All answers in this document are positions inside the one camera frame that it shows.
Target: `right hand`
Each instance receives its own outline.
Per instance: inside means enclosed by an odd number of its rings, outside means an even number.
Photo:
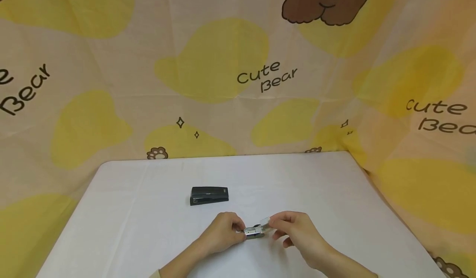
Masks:
[[[333,248],[319,234],[306,213],[284,211],[270,217],[269,226],[276,229],[273,239],[285,235],[283,247],[295,246],[311,268],[319,270],[325,258],[333,252]]]

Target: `white table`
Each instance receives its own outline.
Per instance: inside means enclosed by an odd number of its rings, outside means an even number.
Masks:
[[[193,186],[225,186],[229,202],[189,205]],[[217,213],[247,226],[282,210],[307,212],[336,249],[385,278],[444,277],[346,152],[107,162],[38,278],[147,278]],[[247,240],[191,277],[323,277],[295,248]]]

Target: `stapler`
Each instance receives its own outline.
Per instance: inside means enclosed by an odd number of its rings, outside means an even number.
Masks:
[[[269,231],[271,228],[269,227],[269,217],[263,219],[262,221],[259,222],[259,224],[254,225],[251,228],[245,228],[243,232],[246,235],[246,239],[255,239],[255,238],[262,238],[265,236],[267,231]]]
[[[190,194],[190,205],[204,205],[210,203],[228,202],[227,187],[192,187]]]

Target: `beige fabric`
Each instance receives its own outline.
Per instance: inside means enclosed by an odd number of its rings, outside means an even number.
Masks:
[[[149,278],[160,278],[159,270],[157,270],[156,272],[154,272],[154,274],[150,275]]]
[[[103,162],[334,150],[476,277],[476,0],[346,1],[0,0],[0,277]]]

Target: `yellow spot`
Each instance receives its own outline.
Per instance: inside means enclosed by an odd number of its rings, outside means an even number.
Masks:
[[[147,136],[144,147],[146,152],[153,147],[164,147],[169,158],[236,155],[228,143],[187,124],[182,128],[176,124],[157,128]]]
[[[116,36],[128,25],[134,0],[2,0],[0,18],[91,38]]]
[[[348,151],[356,162],[363,166],[367,161],[357,131],[341,125],[329,125],[319,130],[312,141],[311,147],[322,147],[322,152]]]
[[[298,26],[310,43],[336,57],[355,55],[373,38],[394,0],[367,0],[348,25],[328,26],[321,20]]]
[[[97,151],[125,141],[132,128],[116,115],[109,93],[79,94],[63,109],[51,141],[51,159],[74,169]]]
[[[293,99],[273,108],[251,131],[251,140],[258,147],[294,143],[311,136],[318,100]]]
[[[476,254],[466,254],[461,252],[449,252],[442,254],[441,258],[446,263],[457,265],[461,272],[467,277],[475,277],[476,275]]]
[[[0,277],[34,278],[76,204],[59,194],[41,194],[0,210]]]
[[[414,112],[409,100],[423,108],[450,96],[460,85],[464,70],[456,56],[439,46],[406,50],[382,65],[357,75],[354,94],[369,106],[394,118]]]
[[[256,77],[268,50],[267,34],[256,24],[220,19],[200,27],[176,58],[158,60],[155,74],[183,96],[199,102],[226,102],[252,82],[241,84],[237,77],[242,72]]]
[[[476,176],[437,159],[391,159],[375,178],[379,190],[409,213],[443,229],[476,233]]]

